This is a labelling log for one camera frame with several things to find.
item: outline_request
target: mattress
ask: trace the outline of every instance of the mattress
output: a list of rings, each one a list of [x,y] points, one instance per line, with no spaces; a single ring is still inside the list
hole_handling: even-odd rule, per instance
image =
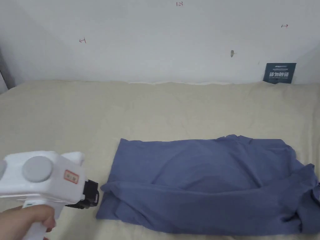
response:
[[[213,139],[229,134],[282,139],[320,176],[320,85],[29,82],[0,95],[0,158],[10,153],[81,151],[87,177],[108,179],[121,138]],[[0,211],[20,205],[0,201]],[[173,235],[116,220],[98,208],[64,208],[51,240],[319,239],[319,236]]]

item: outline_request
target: sticker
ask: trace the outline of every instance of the sticker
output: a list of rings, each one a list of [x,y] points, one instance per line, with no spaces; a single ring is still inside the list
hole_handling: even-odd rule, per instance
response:
[[[79,181],[79,175],[69,171],[69,170],[66,170],[64,172],[64,179],[67,180],[67,181],[70,181],[70,182],[73,182],[75,184],[78,184],[78,181]]]
[[[263,81],[267,83],[291,83],[296,63],[267,63]]]

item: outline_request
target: red handwriting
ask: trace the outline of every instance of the red handwriting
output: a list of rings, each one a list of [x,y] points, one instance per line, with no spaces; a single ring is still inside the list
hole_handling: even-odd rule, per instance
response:
[[[82,40],[81,40],[81,39],[79,39],[79,42],[81,42],[81,43],[82,43],[83,41],[84,41],[85,43],[87,43],[87,42],[85,41],[85,38],[83,38]]]

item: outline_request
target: blue cloth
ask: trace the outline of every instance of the blue cloth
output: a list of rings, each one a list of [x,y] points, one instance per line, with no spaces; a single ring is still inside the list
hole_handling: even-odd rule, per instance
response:
[[[121,139],[98,219],[166,233],[208,235],[320,232],[314,165],[282,140]]]

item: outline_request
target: hand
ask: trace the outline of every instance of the hand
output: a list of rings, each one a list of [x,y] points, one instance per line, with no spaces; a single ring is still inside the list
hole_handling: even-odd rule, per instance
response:
[[[34,222],[41,222],[50,232],[56,225],[54,209],[47,205],[35,205],[0,213],[0,240],[22,240]]]

